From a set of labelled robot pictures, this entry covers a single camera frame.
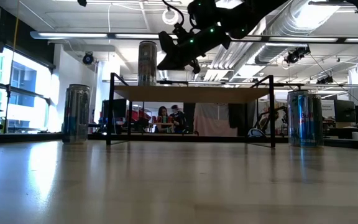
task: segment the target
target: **ventilation duct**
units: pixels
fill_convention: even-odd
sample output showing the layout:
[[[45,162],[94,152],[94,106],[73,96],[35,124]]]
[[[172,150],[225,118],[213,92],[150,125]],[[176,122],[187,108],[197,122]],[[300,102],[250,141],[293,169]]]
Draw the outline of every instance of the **ventilation duct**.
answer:
[[[277,20],[268,27],[263,35],[300,36],[310,35],[323,25],[338,9],[339,6],[311,6],[311,0],[293,0],[290,5],[278,16]],[[255,43],[247,50],[245,57],[234,69],[233,78],[250,78],[265,68],[276,58],[284,54],[288,46]]]

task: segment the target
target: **wooden floor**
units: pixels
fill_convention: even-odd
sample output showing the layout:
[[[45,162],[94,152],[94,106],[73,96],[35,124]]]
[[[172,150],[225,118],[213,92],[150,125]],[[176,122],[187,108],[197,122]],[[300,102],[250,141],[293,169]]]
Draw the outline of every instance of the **wooden floor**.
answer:
[[[0,223],[358,223],[358,150],[0,145]]]

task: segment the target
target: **shelf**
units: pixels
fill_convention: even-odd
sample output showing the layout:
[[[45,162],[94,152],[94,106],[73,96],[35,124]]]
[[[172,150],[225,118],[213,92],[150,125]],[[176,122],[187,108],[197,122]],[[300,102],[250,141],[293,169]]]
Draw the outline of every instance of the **shelf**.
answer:
[[[248,103],[268,95],[266,88],[222,88],[179,86],[115,86],[129,101],[183,103]]]

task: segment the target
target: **person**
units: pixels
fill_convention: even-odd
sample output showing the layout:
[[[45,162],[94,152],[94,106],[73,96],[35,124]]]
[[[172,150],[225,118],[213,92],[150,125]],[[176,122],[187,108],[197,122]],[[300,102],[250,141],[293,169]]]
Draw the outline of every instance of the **person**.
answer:
[[[168,123],[168,112],[167,108],[164,106],[161,106],[158,109],[158,115],[161,116],[161,123]],[[171,132],[171,126],[170,125],[157,125],[155,127],[155,133],[170,133]]]
[[[173,113],[170,116],[173,118],[175,133],[182,133],[187,127],[185,114],[179,110],[178,105],[173,105],[171,109]]]

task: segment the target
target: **energy drink can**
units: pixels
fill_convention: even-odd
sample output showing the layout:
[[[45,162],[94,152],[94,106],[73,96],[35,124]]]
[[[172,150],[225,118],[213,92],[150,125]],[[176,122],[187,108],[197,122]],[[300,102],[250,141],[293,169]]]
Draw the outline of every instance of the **energy drink can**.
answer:
[[[66,90],[63,143],[83,144],[88,138],[90,88],[71,84]]]
[[[142,41],[139,44],[137,83],[140,86],[157,84],[157,44],[152,41]]]
[[[298,96],[300,117],[300,146],[322,147],[324,145],[323,134],[323,110],[321,97],[318,95]]]
[[[307,95],[306,90],[291,91],[287,96],[288,103],[288,142],[291,146],[300,146],[298,96]]]

